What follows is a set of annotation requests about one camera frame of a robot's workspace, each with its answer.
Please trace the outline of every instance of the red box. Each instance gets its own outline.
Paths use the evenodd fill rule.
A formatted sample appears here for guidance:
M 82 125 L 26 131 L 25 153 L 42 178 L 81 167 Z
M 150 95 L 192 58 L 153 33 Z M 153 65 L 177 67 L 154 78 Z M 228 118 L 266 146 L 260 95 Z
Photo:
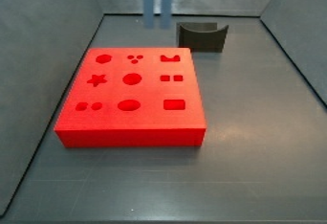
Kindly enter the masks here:
M 200 146 L 205 120 L 189 49 L 89 49 L 54 132 L 65 147 Z

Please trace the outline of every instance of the gray floor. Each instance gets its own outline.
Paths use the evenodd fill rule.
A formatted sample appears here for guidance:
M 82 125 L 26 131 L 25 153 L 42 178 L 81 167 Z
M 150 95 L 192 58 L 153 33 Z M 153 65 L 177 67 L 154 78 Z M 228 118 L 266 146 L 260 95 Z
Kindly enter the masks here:
M 327 220 L 325 108 L 257 19 L 108 16 L 92 47 L 174 46 L 176 21 L 229 25 L 193 54 L 202 147 L 65 149 L 49 129 L 2 220 Z

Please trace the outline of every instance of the star-shaped hole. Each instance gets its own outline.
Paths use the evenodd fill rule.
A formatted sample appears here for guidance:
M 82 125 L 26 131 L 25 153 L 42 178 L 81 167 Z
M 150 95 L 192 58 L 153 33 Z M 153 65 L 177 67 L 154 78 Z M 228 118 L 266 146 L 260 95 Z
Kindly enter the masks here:
M 105 75 L 92 75 L 92 78 L 86 80 L 88 83 L 93 83 L 93 87 L 97 87 L 100 83 L 105 83 L 106 80 L 104 79 Z

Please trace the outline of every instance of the small circular hole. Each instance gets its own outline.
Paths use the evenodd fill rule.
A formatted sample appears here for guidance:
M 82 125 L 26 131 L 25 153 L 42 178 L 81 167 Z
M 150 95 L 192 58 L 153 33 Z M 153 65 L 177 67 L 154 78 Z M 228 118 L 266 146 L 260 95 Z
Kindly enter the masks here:
M 100 64 L 104 64 L 106 62 L 110 61 L 110 56 L 109 55 L 100 55 L 96 58 L 96 62 L 98 62 Z
M 96 102 L 96 103 L 92 104 L 90 108 L 93 110 L 100 110 L 102 108 L 102 104 L 100 102 Z
M 76 111 L 84 111 L 86 109 L 86 102 L 80 102 L 76 107 L 74 107 L 74 110 Z
M 117 103 L 117 108 L 122 111 L 134 111 L 140 107 L 140 103 L 136 100 L 124 100 Z

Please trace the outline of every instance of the shape sorter block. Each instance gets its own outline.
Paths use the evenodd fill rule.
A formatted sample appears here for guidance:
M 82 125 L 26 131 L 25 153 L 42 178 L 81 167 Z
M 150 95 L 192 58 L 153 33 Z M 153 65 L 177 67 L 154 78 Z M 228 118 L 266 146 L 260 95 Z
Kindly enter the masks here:
M 65 147 L 200 146 L 205 120 L 189 49 L 89 49 L 54 132 Z

